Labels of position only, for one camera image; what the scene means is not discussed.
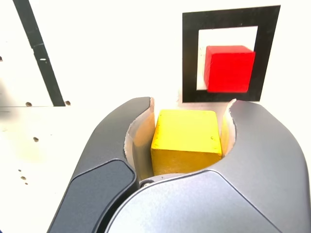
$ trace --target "yellow cube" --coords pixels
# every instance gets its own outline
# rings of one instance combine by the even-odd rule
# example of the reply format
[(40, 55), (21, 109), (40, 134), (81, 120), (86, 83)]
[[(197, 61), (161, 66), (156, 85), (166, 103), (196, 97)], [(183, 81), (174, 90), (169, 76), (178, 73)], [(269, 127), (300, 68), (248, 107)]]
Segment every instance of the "yellow cube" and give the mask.
[(221, 160), (216, 113), (162, 110), (151, 144), (154, 175), (188, 173)]

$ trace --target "white wall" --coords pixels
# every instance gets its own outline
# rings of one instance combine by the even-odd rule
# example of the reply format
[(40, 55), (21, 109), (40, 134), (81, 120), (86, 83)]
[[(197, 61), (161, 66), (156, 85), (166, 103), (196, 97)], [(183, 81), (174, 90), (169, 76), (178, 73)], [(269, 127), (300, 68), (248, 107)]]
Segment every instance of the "white wall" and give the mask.
[[(310, 1), (30, 2), (72, 106), (51, 107), (13, 2), (1, 0), (1, 106), (43, 106), (0, 109), (3, 233), (47, 230), (90, 134), (115, 107), (137, 96), (153, 96), (158, 110), (178, 106), (182, 12), (281, 4), (260, 103), (293, 133), (311, 164)], [(182, 107), (221, 113), (224, 104)]]

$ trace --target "white panel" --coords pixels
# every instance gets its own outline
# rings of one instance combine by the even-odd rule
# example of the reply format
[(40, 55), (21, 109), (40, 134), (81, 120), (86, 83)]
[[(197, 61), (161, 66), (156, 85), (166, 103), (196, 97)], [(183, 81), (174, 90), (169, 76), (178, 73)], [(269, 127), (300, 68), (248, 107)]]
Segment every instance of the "white panel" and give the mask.
[(257, 28), (256, 26), (199, 30), (197, 90), (207, 89), (204, 82), (206, 47), (243, 45), (254, 51)]
[(0, 1), (0, 107), (52, 106), (12, 0)]
[[(139, 0), (31, 0), (62, 95), (73, 106), (1, 109), (0, 229), (3, 233), (46, 232), (89, 136), (100, 120), (124, 101), (154, 96), (155, 112), (181, 107), (213, 109), (221, 116), (224, 103), (180, 105), (182, 12), (280, 3), (260, 103), (293, 133), (310, 166), (309, 2), (160, 0), (151, 5)], [(22, 56), (26, 64), (9, 60), (19, 63), (17, 67), (23, 70), (22, 74), (32, 75), (19, 79), (20, 71), (14, 70), (14, 75), (9, 77), (16, 83), (10, 78), (3, 79), (3, 70), (4, 74), (10, 74), (15, 66), (13, 62), (10, 69), (4, 68), (7, 55), (2, 51), (9, 47), (0, 42), (4, 60), (0, 63), (0, 77), (5, 80), (6, 95), (22, 105), (26, 101), (38, 101), (37, 105), (49, 102), (51, 106), (47, 92), (36, 94), (45, 86), (14, 9), (10, 0), (0, 2), (1, 17), (7, 16), (4, 22), (9, 22), (4, 25), (2, 20), (0, 24), (0, 41), (4, 40), (4, 34), (16, 41), (12, 48), (23, 43), (19, 50), (12, 51), (13, 57)], [(19, 34), (12, 36), (11, 28)], [(37, 88), (39, 84), (35, 81), (28, 84), (33, 77), (43, 88)], [(22, 80), (22, 87), (17, 80)], [(25, 87), (33, 99), (20, 94), (26, 92)], [(33, 141), (34, 136), (39, 138), (38, 142)]]

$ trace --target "hole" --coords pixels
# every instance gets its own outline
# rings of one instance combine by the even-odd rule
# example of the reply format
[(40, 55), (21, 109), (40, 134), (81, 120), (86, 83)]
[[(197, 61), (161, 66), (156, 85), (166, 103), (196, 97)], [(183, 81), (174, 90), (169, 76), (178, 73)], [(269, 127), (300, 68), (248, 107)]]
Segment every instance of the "hole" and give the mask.
[(150, 185), (150, 184), (153, 183), (153, 182), (154, 182), (153, 180), (149, 180), (149, 179), (143, 180), (143, 181), (140, 183), (140, 187), (143, 188), (143, 187), (145, 187), (145, 186)]

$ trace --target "black stripe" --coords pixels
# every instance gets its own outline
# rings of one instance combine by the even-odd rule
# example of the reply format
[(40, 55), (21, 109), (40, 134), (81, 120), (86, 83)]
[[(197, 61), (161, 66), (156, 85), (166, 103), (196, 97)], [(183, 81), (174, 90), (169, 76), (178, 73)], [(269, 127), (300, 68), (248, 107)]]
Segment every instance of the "black stripe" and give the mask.
[(54, 106), (65, 106), (29, 0), (13, 0)]

